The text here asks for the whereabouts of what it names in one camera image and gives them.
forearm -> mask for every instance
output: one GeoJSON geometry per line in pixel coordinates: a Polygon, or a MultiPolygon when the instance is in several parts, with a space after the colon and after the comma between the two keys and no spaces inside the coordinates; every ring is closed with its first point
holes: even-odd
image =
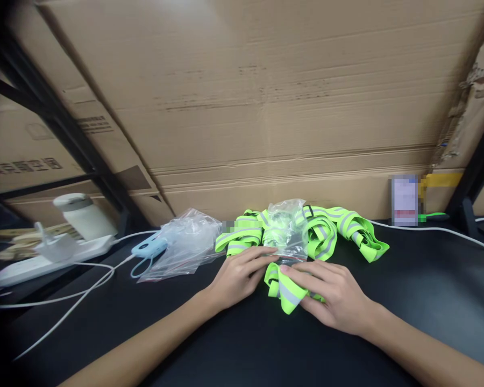
{"type": "Polygon", "coordinates": [[[415,329],[381,305],[362,335],[425,386],[484,386],[484,365],[415,329]]]}
{"type": "Polygon", "coordinates": [[[217,312],[204,291],[199,292],[167,317],[83,368],[60,387],[136,386],[217,312]]]}

black metal shelf frame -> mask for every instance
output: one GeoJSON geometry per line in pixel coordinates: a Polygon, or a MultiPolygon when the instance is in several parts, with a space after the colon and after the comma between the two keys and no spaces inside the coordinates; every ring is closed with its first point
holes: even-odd
{"type": "Polygon", "coordinates": [[[0,192],[0,201],[92,180],[120,213],[119,235],[148,230],[140,208],[10,32],[0,41],[0,70],[14,85],[0,80],[0,94],[39,115],[84,171],[81,176],[0,192]]]}
{"type": "Polygon", "coordinates": [[[484,134],[455,188],[445,212],[451,222],[469,237],[484,242],[484,233],[477,227],[473,203],[484,187],[484,134]]]}

clear plastic bag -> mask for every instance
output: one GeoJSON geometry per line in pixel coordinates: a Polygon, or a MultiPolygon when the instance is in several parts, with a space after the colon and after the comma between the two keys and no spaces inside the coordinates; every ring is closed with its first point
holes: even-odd
{"type": "Polygon", "coordinates": [[[166,239],[167,250],[138,283],[193,274],[200,265],[224,255],[226,252],[215,252],[215,240],[221,229],[220,221],[195,209],[188,209],[161,226],[157,238],[166,239]]]}
{"type": "Polygon", "coordinates": [[[292,265],[308,257],[307,218],[303,213],[302,199],[285,200],[269,204],[264,231],[264,246],[276,247],[278,264],[292,265]]]}

right hand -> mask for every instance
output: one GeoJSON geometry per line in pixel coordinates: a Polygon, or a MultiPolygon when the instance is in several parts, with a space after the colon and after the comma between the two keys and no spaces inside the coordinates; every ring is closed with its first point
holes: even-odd
{"type": "Polygon", "coordinates": [[[292,267],[282,265],[280,270],[299,286],[325,298],[326,303],[309,296],[301,301],[301,306],[324,325],[358,336],[371,328],[381,305],[366,297],[346,267],[316,260],[292,267]]]}

white bottle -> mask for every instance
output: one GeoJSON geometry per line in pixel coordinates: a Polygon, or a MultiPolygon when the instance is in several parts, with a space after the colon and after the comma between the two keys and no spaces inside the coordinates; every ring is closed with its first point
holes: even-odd
{"type": "Polygon", "coordinates": [[[90,241],[118,233],[114,224],[85,193],[69,193],[54,199],[54,205],[82,237],[90,241]]]}

